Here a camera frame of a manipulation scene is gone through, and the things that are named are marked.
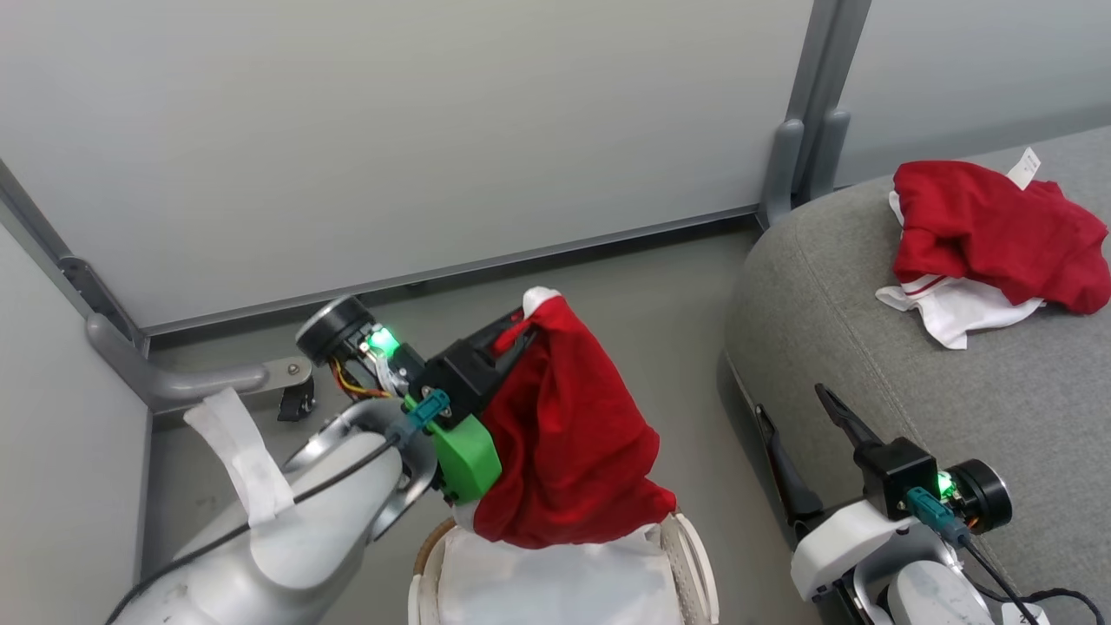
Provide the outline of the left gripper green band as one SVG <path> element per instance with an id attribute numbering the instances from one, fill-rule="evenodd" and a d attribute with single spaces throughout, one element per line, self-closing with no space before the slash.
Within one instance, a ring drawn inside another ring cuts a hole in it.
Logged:
<path id="1" fill-rule="evenodd" d="M 400 451 L 429 451 L 430 486 L 450 503 L 471 503 L 503 466 L 483 413 L 536 335 L 516 308 L 431 357 L 380 323 L 358 298 L 338 298 L 296 333 L 296 345 L 333 373 L 352 400 L 334 430 L 370 430 L 370 409 L 386 409 L 378 431 Z"/>

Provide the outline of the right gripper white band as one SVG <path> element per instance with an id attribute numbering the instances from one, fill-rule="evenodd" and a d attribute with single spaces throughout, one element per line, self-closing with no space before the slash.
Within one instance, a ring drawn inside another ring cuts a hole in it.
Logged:
<path id="1" fill-rule="evenodd" d="M 864 494 L 825 508 L 757 404 L 755 420 L 777 494 L 797 545 L 791 581 L 802 598 L 820 602 L 980 602 L 962 556 L 984 563 L 973 538 L 1010 523 L 1003 478 L 981 460 L 937 466 L 925 450 L 899 437 L 882 442 L 825 384 L 815 395 L 853 444 Z"/>

